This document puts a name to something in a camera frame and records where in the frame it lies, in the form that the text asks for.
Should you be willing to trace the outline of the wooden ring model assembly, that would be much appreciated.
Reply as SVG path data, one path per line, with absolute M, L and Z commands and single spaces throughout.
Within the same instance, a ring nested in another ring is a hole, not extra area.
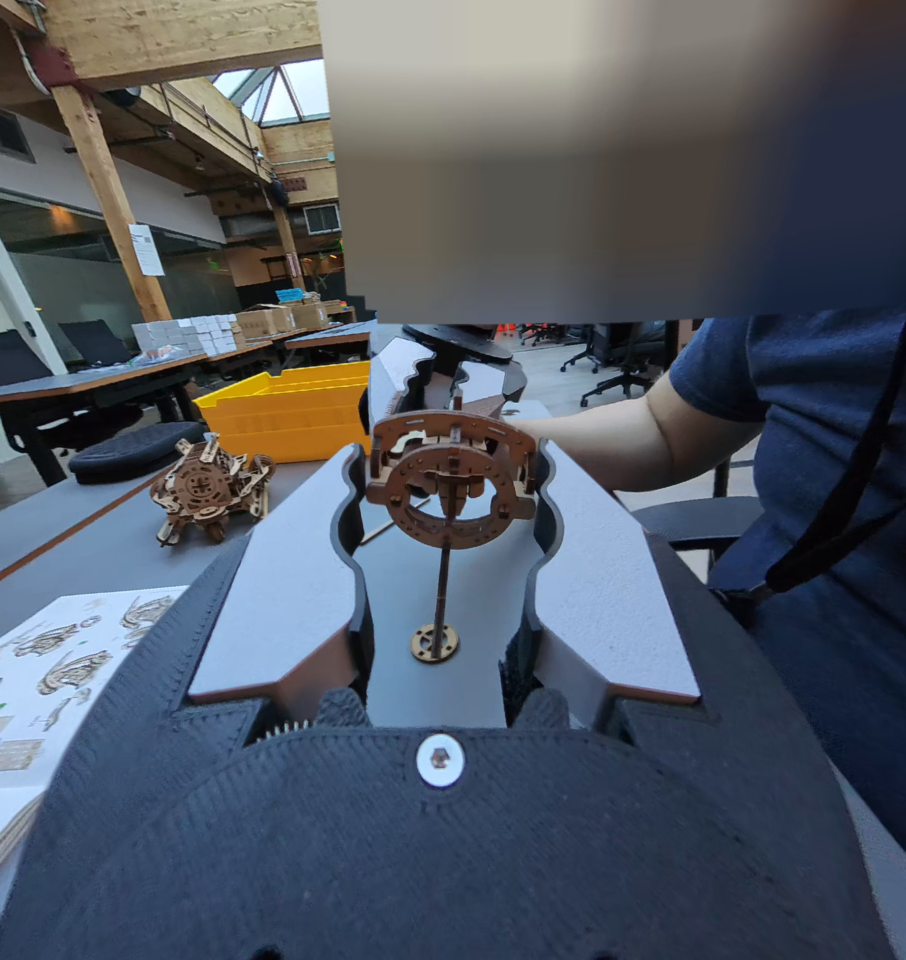
M 372 427 L 365 495 L 418 542 L 471 549 L 534 516 L 537 450 L 482 414 L 393 414 Z

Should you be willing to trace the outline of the paper notice on post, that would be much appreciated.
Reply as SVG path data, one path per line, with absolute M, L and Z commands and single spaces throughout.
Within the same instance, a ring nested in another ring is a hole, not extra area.
M 146 223 L 130 223 L 127 228 L 141 274 L 144 277 L 164 277 L 165 270 L 151 227 Z

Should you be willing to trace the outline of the stack of white boxes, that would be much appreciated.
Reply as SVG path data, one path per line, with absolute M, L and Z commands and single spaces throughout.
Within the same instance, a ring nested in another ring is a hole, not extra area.
M 140 322 L 132 324 L 131 331 L 144 353 L 179 351 L 213 357 L 248 345 L 235 314 Z

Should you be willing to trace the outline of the white instruction booklet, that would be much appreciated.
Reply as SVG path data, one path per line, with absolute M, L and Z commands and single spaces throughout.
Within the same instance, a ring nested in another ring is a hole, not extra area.
M 184 591 L 62 596 L 0 637 L 0 866 L 113 673 Z

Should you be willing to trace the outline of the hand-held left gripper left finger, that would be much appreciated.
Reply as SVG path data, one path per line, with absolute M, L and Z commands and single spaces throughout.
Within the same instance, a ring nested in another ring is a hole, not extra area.
M 365 696 L 375 654 L 364 573 L 365 452 L 350 443 L 251 534 L 188 694 L 198 704 L 267 697 L 317 706 Z

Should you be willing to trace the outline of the wooden post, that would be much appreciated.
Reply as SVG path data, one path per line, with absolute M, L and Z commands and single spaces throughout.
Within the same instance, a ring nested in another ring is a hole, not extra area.
M 73 141 L 143 321 L 170 321 L 172 315 L 159 279 L 144 274 L 136 257 L 130 232 L 130 226 L 136 224 L 135 216 L 92 99 L 71 85 L 52 87 L 51 96 Z

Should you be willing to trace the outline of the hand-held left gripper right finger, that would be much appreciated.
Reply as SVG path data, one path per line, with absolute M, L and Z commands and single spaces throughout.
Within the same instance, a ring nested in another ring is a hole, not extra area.
M 540 444 L 522 672 L 598 730 L 616 698 L 689 706 L 701 690 L 641 525 L 554 442 Z

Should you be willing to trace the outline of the stack of yellow plastic bins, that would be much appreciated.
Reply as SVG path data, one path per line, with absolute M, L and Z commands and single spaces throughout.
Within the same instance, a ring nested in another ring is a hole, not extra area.
M 368 361 L 262 372 L 195 400 L 219 443 L 233 455 L 277 463 L 326 461 L 343 447 L 371 450 L 358 406 Z

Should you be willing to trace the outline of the wooden axle rod with ring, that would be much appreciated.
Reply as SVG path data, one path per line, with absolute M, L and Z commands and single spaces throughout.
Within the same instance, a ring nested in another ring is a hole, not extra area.
M 451 547 L 447 543 L 440 551 L 433 620 L 417 629 L 410 641 L 411 654 L 424 664 L 442 663 L 459 648 L 459 635 L 447 624 L 446 618 L 450 554 Z

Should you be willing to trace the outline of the person's right forearm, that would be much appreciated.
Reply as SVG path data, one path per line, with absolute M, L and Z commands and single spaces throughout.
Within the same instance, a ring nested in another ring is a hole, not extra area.
M 536 441 L 554 442 L 605 490 L 633 493 L 711 471 L 762 429 L 694 408 L 675 390 L 672 373 L 637 399 L 513 425 Z

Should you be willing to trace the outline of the dark desk with wood edge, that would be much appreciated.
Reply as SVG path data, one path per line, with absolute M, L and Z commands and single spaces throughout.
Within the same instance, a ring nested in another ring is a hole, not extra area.
M 185 386 L 206 361 L 206 357 L 187 356 L 162 364 L 89 369 L 0 386 L 3 432 L 51 487 L 66 478 L 55 453 L 63 444 L 48 438 L 42 426 L 68 414 L 124 404 L 155 406 L 163 423 L 191 419 Z

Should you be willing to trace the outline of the person's black chair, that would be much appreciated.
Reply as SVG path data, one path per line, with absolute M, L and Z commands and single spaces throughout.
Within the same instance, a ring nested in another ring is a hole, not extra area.
M 732 542 L 762 516 L 753 478 L 758 443 L 758 438 L 750 440 L 729 463 L 692 480 L 652 491 L 619 491 L 617 496 L 706 582 Z

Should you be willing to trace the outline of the wooden submarine model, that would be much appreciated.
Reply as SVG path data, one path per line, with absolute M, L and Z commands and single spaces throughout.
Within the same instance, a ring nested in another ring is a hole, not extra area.
M 152 483 L 150 498 L 167 515 L 156 535 L 160 546 L 176 545 L 190 524 L 220 544 L 230 515 L 247 512 L 255 521 L 267 516 L 276 462 L 265 454 L 233 455 L 219 438 L 210 432 L 203 441 L 179 440 L 175 447 L 180 458 Z

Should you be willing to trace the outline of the brown cardboard boxes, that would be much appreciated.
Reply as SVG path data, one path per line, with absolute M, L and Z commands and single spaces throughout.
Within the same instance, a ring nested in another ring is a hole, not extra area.
M 328 326 L 323 307 L 314 299 L 283 304 L 257 304 L 236 314 L 235 320 L 247 340 L 301 330 L 321 330 Z

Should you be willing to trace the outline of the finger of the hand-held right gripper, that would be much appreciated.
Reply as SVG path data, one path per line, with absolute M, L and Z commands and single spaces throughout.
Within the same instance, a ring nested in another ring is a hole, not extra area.
M 457 397 L 464 412 L 498 419 L 505 404 L 505 368 L 462 361 L 457 369 Z
M 366 431 L 387 416 L 424 408 L 436 353 L 406 336 L 370 336 L 368 382 L 360 403 Z

